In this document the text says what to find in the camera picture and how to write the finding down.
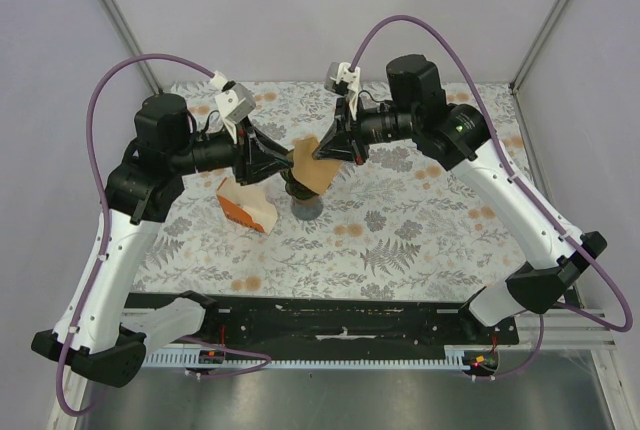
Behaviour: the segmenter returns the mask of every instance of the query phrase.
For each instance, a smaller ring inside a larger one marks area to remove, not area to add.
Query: gray wall
[[[435,26],[476,79],[506,82],[554,0],[117,1],[145,51],[176,53],[238,80],[322,80],[331,61],[353,58],[375,23],[409,13]],[[435,40],[406,23],[379,34],[363,74],[383,79],[389,60],[418,52],[437,62],[445,81],[461,80]],[[155,68],[165,84],[192,78]]]
[[[574,0],[520,95],[553,200],[609,240],[602,263],[640,313],[640,0]],[[621,322],[593,271],[589,301]],[[640,323],[616,341],[640,396]]]
[[[43,428],[54,364],[29,350],[78,282],[99,205],[84,144],[93,86],[126,58],[97,0],[0,0],[0,426]],[[145,96],[131,70],[99,105],[104,169],[133,135]]]

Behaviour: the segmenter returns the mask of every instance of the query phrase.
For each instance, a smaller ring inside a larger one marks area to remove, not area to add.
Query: table
[[[321,138],[329,128],[335,95],[321,84],[246,85],[258,102],[252,121],[282,145],[311,134]],[[376,99],[388,97],[386,84],[364,86]],[[445,90],[449,101],[474,105],[466,85]],[[207,82],[179,83],[171,91],[187,99],[201,126],[215,109]],[[509,153],[528,174],[507,86],[480,85],[479,91]],[[185,192],[133,291],[463,301],[524,261],[491,208],[411,141],[372,146],[362,167],[345,164],[324,196],[324,212],[311,222],[291,214],[280,177],[262,182],[279,213],[269,236],[224,217],[215,189],[231,175],[226,169],[185,177]]]

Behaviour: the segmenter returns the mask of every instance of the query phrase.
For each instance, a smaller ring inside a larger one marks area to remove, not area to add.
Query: gray floor
[[[502,352],[509,368],[525,355]],[[543,354],[523,375],[471,383],[426,371],[263,371],[197,382],[147,369],[83,430],[612,429],[589,353]]]

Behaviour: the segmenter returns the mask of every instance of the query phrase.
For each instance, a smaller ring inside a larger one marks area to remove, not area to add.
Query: tabletop
[[[335,95],[321,83],[245,85],[258,103],[255,126],[288,148],[309,135],[322,138],[331,124]],[[364,88],[388,97],[384,83]],[[475,105],[466,85],[444,88],[449,101]],[[478,89],[509,154],[530,176],[507,86]],[[215,109],[207,82],[171,91],[187,99],[200,126]],[[365,165],[343,165],[313,221],[293,216],[279,176],[260,183],[278,210],[270,235],[224,217],[215,189],[231,176],[225,169],[184,178],[134,291],[461,301],[524,262],[493,210],[411,141],[372,146]]]

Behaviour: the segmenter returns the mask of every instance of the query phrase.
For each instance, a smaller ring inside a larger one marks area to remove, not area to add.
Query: purple hose
[[[385,27],[389,23],[399,22],[399,21],[405,21],[405,22],[413,23],[415,25],[418,25],[419,27],[422,27],[427,32],[429,32],[440,43],[440,45],[442,45],[442,47],[446,50],[446,52],[449,54],[451,59],[454,61],[454,63],[458,67],[458,69],[460,69],[460,73],[462,73],[462,76],[464,77],[465,81],[467,82],[467,85],[469,85],[469,88],[471,90],[471,93],[473,94],[473,97],[476,99],[478,107],[480,108],[480,111],[482,112],[482,115],[484,116],[484,119],[487,122],[487,127],[489,129],[489,134],[491,135],[491,140],[493,141],[494,146],[496,148],[496,152],[498,153],[498,158],[500,159],[500,162],[502,163],[502,166],[507,171],[507,174],[509,175],[509,178],[511,178],[511,180],[514,181],[516,183],[516,185],[518,185],[518,187],[527,196],[527,198],[529,198],[529,200],[536,206],[536,208],[538,208],[538,210],[540,210],[540,212],[553,225],[553,227],[556,229],[556,231],[560,235],[565,235],[567,233],[567,231],[562,226],[562,224],[555,218],[554,215],[552,215],[547,210],[547,208],[538,199],[538,197],[536,197],[536,195],[529,189],[529,187],[522,180],[520,180],[519,177],[517,177],[515,175],[515,172],[514,172],[513,168],[511,168],[511,165],[509,164],[509,158],[505,155],[504,151],[502,150],[502,145],[500,145],[500,139],[498,138],[498,133],[496,131],[496,128],[494,127],[493,122],[491,121],[491,116],[489,115],[489,111],[487,110],[487,107],[485,106],[485,104],[484,104],[484,102],[482,100],[482,97],[480,97],[480,93],[478,92],[478,89],[476,88],[475,83],[473,83],[473,79],[471,78],[471,75],[469,74],[469,72],[467,71],[466,67],[464,66],[464,64],[460,60],[460,57],[458,57],[458,55],[453,50],[453,48],[451,48],[451,45],[449,45],[449,43],[444,39],[444,37],[442,35],[440,35],[431,25],[429,25],[428,23],[420,20],[419,18],[412,17],[410,15],[393,15],[391,17],[385,18],[380,23],[378,23],[375,27],[373,27],[371,29],[371,31],[367,34],[367,36],[364,38],[364,40],[360,44],[360,47],[358,48],[358,51],[356,52],[355,56],[353,57],[353,60],[351,61],[351,67],[349,68],[349,70],[350,71],[355,70],[355,67],[358,65],[358,62],[360,61],[360,58],[362,57],[362,54],[364,53],[365,49],[367,48],[369,43],[371,43],[371,40],[376,35],[376,33],[378,33],[378,31],[380,31],[380,29],[382,29],[383,27]],[[606,320],[603,320],[603,319],[601,319],[599,317],[596,317],[595,315],[591,315],[590,313],[585,312],[584,310],[581,310],[579,308],[573,307],[571,305],[567,305],[565,303],[560,303],[560,302],[558,302],[558,305],[561,306],[562,308],[567,309],[567,310],[571,310],[572,312],[575,312],[578,315],[581,315],[581,316],[583,316],[585,318],[588,318],[589,320],[591,320],[591,321],[593,321],[593,322],[595,322],[595,323],[597,323],[599,325],[602,325],[603,327],[608,328],[610,330],[614,330],[614,331],[617,331],[617,332],[628,332],[629,330],[631,330],[631,327],[633,326],[633,313],[631,312],[631,307],[629,306],[629,303],[627,302],[627,299],[624,297],[624,295],[623,295],[622,291],[620,290],[620,288],[616,285],[616,283],[609,276],[609,274],[605,271],[605,269],[602,268],[602,266],[591,255],[589,255],[589,253],[584,248],[582,248],[582,246],[578,242],[576,242],[572,237],[567,237],[567,242],[569,242],[569,244],[573,248],[575,248],[576,251],[587,262],[589,262],[589,264],[596,270],[596,272],[598,272],[598,275],[600,275],[600,277],[602,277],[602,279],[605,281],[605,283],[609,286],[611,291],[613,291],[614,295],[618,299],[618,302],[620,302],[620,306],[622,307],[622,311],[624,313],[625,321],[624,321],[623,325],[615,325],[613,323],[607,322]],[[519,366],[518,368],[510,370],[510,371],[508,371],[508,372],[506,372],[504,374],[501,374],[501,375],[504,375],[504,376],[513,375],[513,374],[515,374],[517,372],[520,372],[521,370],[525,369],[526,367],[528,367],[531,364],[533,359],[537,356],[538,352],[540,351],[540,346],[542,345],[542,336],[544,334],[544,330],[543,329],[544,329],[544,323],[543,323],[542,317],[540,317],[540,337],[538,338],[538,342],[537,342],[533,352],[529,356],[529,358],[521,366]]]
[[[109,207],[107,205],[107,196],[104,191],[104,187],[102,185],[102,177],[100,176],[100,169],[98,168],[98,162],[96,161],[96,152],[93,145],[93,115],[96,109],[96,103],[98,102],[98,97],[100,93],[104,89],[105,85],[111,78],[118,73],[123,68],[128,67],[129,65],[133,65],[134,63],[144,62],[146,60],[167,60],[170,62],[181,63],[186,65],[187,67],[191,67],[194,70],[198,70],[199,72],[204,73],[209,78],[213,78],[213,72],[207,70],[206,68],[198,65],[197,63],[191,62],[190,60],[176,57],[173,55],[165,55],[163,53],[149,53],[145,55],[138,55],[136,57],[131,57],[126,60],[123,60],[119,64],[115,65],[111,70],[109,70],[104,77],[100,79],[98,85],[96,85],[93,94],[91,95],[91,99],[89,100],[89,108],[87,110],[87,127],[86,127],[86,138],[87,138],[87,152],[89,154],[89,164],[91,165],[91,172],[93,173],[93,180],[96,183],[96,188],[98,189],[98,194],[100,196],[100,205],[102,206],[102,218],[104,220],[104,225],[102,227],[102,237],[100,239],[100,249],[98,251],[98,255],[104,255],[107,246],[109,244],[109,234],[111,233],[111,215],[109,214]],[[91,293],[91,289],[93,284],[98,277],[98,272],[100,271],[100,267],[102,266],[102,261],[96,259],[93,264],[93,268],[91,269],[91,273],[89,274],[89,278],[87,279],[87,283],[80,294],[80,298],[78,299],[78,304],[73,312],[71,317],[71,322],[69,324],[70,327],[77,327],[78,322],[80,321],[80,315],[82,314],[82,310],[84,308],[85,303],[87,302],[87,298],[89,298],[89,294]],[[60,358],[58,359],[58,366],[56,369],[56,397],[58,399],[58,403],[60,408],[67,414],[72,417],[80,417],[89,413],[95,407],[97,401],[92,402],[86,408],[82,410],[73,410],[64,397],[64,366],[67,360],[67,354],[69,353],[69,348],[71,347],[71,342],[73,340],[73,333],[68,332],[67,337],[64,340],[62,345],[62,350],[60,351]]]
[[[264,360],[264,362],[262,362],[259,365],[256,365],[250,368],[243,368],[242,370],[236,370],[234,372],[201,375],[200,380],[216,380],[219,378],[237,377],[238,375],[245,375],[247,373],[253,373],[253,372],[257,372],[258,370],[262,370],[264,367],[266,367],[271,363],[271,357],[269,355],[265,355],[264,353],[245,352],[244,350],[233,350],[231,348],[214,345],[212,343],[208,343],[194,337],[182,337],[180,340],[185,340],[191,343],[197,343],[199,345],[202,345],[203,347],[212,348],[213,350],[217,350],[219,352],[231,353],[232,355],[240,355],[242,357],[250,357],[250,358],[257,358],[260,360]]]

